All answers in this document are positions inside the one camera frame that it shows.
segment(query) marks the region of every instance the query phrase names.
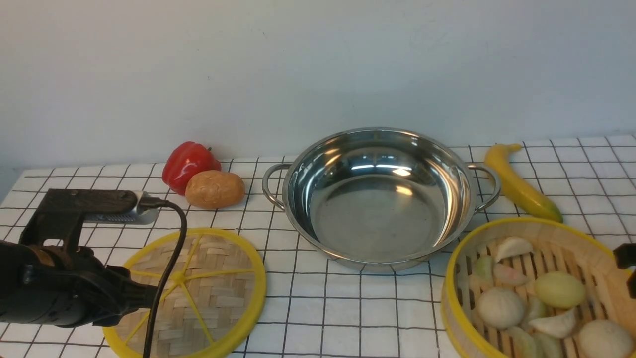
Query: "woven bamboo tray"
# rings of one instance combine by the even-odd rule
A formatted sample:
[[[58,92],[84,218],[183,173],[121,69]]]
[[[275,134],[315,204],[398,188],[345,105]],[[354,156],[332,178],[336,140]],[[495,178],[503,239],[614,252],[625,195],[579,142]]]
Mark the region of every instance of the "woven bamboo tray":
[[[179,233],[139,250],[124,266],[131,278],[157,285]],[[220,229],[190,229],[157,311],[151,355],[225,357],[250,333],[265,303],[265,267],[252,245]],[[141,357],[148,309],[104,328],[120,357]]]
[[[511,218],[485,224],[470,234],[454,250],[442,290],[442,319],[448,336],[463,357],[522,358],[511,337],[487,327],[474,311],[483,289],[473,274],[480,255],[495,255],[498,244],[509,236],[529,240],[534,254],[502,260],[503,264],[528,276],[530,282],[515,292],[527,304],[534,295],[534,280],[549,271],[564,271],[579,279],[587,290],[587,300],[576,314],[577,330],[594,319],[610,319],[636,336],[636,300],[629,297],[627,271],[618,269],[614,256],[603,244],[570,227],[536,218]],[[495,286],[501,283],[495,280]],[[548,315],[562,313],[548,308]],[[579,349],[577,332],[562,340],[564,357],[587,358]]]

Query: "potato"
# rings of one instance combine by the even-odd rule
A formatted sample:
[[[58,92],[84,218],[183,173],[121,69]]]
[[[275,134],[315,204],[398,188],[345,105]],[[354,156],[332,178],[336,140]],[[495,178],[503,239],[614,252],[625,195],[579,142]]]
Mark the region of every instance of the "potato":
[[[234,173],[202,171],[190,179],[186,200],[202,209],[219,209],[236,205],[245,196],[245,183]]]

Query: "pot handle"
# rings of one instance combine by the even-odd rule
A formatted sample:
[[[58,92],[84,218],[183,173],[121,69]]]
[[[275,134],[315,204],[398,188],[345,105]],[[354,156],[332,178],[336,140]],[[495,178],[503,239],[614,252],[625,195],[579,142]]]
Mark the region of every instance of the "pot handle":
[[[475,208],[475,212],[482,211],[485,208],[488,208],[490,205],[493,205],[495,201],[497,201],[497,199],[499,198],[499,195],[501,194],[501,179],[499,178],[499,175],[495,173],[494,170],[490,169],[487,166],[476,164],[476,163],[470,163],[468,164],[468,168],[485,171],[486,173],[488,173],[488,175],[490,176],[490,179],[492,179],[495,185],[495,189],[493,190],[492,195],[490,195],[490,197],[487,200],[485,200],[483,203],[481,203]]]
[[[291,166],[291,163],[274,164],[273,166],[271,166],[269,169],[265,171],[265,174],[263,174],[263,183],[261,183],[261,186],[263,188],[263,194],[265,194],[265,197],[272,204],[274,204],[278,209],[281,209],[282,211],[285,211],[285,207],[282,205],[282,201],[276,199],[276,195],[272,194],[272,192],[270,191],[270,186],[269,186],[270,176],[272,176],[273,172],[277,170],[287,169],[290,166]]]

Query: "bamboo steamer basket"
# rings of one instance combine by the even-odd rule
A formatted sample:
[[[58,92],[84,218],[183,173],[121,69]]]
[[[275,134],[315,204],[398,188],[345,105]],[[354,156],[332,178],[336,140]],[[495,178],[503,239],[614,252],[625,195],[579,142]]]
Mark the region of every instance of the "bamboo steamer basket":
[[[636,300],[629,297],[629,271],[618,269],[612,252],[597,240],[571,227],[538,218],[507,218],[485,224],[469,233],[453,251],[442,288],[442,319],[448,337],[465,358],[522,358],[505,332],[487,327],[474,310],[483,289],[473,265],[480,255],[495,255],[507,237],[530,241],[533,254],[517,255],[501,263],[523,272],[530,282],[515,287],[527,304],[534,295],[534,280],[550,271],[564,271],[580,280],[587,300],[576,309],[578,326],[562,340],[563,356],[587,358],[579,347],[578,331],[594,319],[609,319],[636,336]],[[495,279],[495,286],[502,286]],[[548,308],[548,315],[563,313]]]

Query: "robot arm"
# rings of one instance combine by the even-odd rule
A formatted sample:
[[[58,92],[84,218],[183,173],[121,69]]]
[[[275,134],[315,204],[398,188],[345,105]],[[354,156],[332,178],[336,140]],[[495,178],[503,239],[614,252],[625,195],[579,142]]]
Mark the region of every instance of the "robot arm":
[[[114,326],[151,308],[157,287],[132,281],[127,268],[104,265],[78,241],[84,222],[148,224],[158,212],[144,204],[157,202],[142,192],[49,190],[20,242],[0,241],[0,322]],[[48,239],[62,244],[45,245]]]

